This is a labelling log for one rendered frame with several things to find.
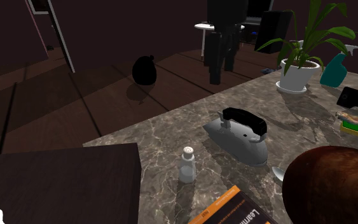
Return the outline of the black rubbish bag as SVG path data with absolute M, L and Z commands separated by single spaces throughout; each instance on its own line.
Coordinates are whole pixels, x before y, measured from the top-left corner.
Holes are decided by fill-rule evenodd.
M 139 85 L 152 85 L 156 81 L 154 56 L 139 57 L 132 67 L 132 77 Z

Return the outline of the white salt shaker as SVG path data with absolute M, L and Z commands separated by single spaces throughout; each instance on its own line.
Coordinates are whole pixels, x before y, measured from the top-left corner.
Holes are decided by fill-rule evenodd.
M 196 178 L 194 149 L 190 146 L 183 148 L 179 168 L 179 180 L 183 183 L 192 183 Z

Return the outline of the white round side table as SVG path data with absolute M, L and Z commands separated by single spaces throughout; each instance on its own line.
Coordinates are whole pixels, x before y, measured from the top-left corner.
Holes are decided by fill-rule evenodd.
M 196 29 L 200 29 L 203 31 L 202 33 L 202 48 L 201 48 L 201 54 L 200 54 L 200 57 L 202 60 L 204 60 L 204 50 L 205 50 L 205 34 L 206 34 L 206 31 L 213 31 L 214 30 L 214 26 L 213 25 L 210 25 L 210 24 L 196 24 L 194 25 L 194 28 Z

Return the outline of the orange and black book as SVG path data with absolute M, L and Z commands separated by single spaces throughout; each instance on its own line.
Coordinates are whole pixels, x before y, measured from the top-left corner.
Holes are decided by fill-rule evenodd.
M 236 185 L 188 224 L 278 224 Z

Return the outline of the green plant in white pot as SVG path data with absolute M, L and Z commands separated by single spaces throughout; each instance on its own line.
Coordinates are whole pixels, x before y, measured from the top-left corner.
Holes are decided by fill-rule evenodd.
M 319 30 L 318 26 L 326 16 L 335 8 L 338 8 L 341 14 L 347 16 L 347 5 L 345 3 L 329 3 L 323 10 L 320 9 L 321 0 L 310 0 L 310 9 L 308 22 L 305 27 L 305 35 L 302 41 L 297 39 L 287 41 L 282 38 L 275 38 L 265 41 L 256 50 L 259 51 L 273 43 L 282 42 L 283 46 L 277 57 L 277 65 L 280 66 L 280 81 L 276 86 L 286 92 L 306 91 L 306 84 L 318 69 L 323 70 L 324 64 L 321 58 L 311 56 L 309 53 L 322 43 L 330 43 L 339 49 L 340 53 L 347 56 L 353 52 L 353 48 L 345 45 L 339 39 L 326 38 L 329 34 L 337 34 L 349 39 L 355 39 L 355 32 L 348 27 L 332 27 L 328 30 Z

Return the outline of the black box speaker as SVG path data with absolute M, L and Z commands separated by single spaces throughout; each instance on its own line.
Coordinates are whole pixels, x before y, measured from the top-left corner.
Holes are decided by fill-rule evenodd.
M 254 50 L 269 40 L 285 39 L 293 13 L 291 11 L 265 11 L 261 18 Z

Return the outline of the grey framed monitor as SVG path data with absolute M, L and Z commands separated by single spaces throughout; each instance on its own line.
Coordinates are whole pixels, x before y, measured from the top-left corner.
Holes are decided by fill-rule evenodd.
M 271 11 L 274 0 L 249 0 L 247 17 L 244 23 L 260 24 L 265 11 Z

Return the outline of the dark wood robot stand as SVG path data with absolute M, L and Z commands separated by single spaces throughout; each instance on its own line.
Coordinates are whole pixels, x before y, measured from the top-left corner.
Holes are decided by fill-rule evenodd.
M 1 224 L 137 224 L 137 144 L 0 155 Z

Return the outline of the teal spray bottle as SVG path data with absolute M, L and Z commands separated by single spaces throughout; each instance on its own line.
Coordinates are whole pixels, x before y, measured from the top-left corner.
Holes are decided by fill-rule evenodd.
M 330 61 L 320 77 L 321 85 L 333 88 L 341 85 L 347 75 L 347 69 L 342 65 L 346 56 L 344 52 L 340 52 Z

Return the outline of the large brown round object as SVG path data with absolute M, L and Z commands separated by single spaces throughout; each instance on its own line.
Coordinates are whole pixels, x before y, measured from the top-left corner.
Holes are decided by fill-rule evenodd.
M 293 224 L 358 224 L 358 149 L 300 154 L 285 171 L 282 198 Z

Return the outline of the black phone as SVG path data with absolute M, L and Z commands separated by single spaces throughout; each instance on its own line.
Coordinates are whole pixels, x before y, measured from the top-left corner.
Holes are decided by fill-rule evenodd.
M 336 104 L 348 109 L 358 107 L 358 89 L 344 87 Z

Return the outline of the white door frame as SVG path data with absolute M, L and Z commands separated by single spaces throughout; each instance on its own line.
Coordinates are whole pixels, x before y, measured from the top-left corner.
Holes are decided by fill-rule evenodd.
M 29 5 L 30 12 L 35 19 L 45 46 L 61 47 L 66 64 L 69 66 L 71 72 L 74 73 L 75 68 L 72 64 L 62 30 L 57 20 L 52 0 L 26 0 L 26 3 Z

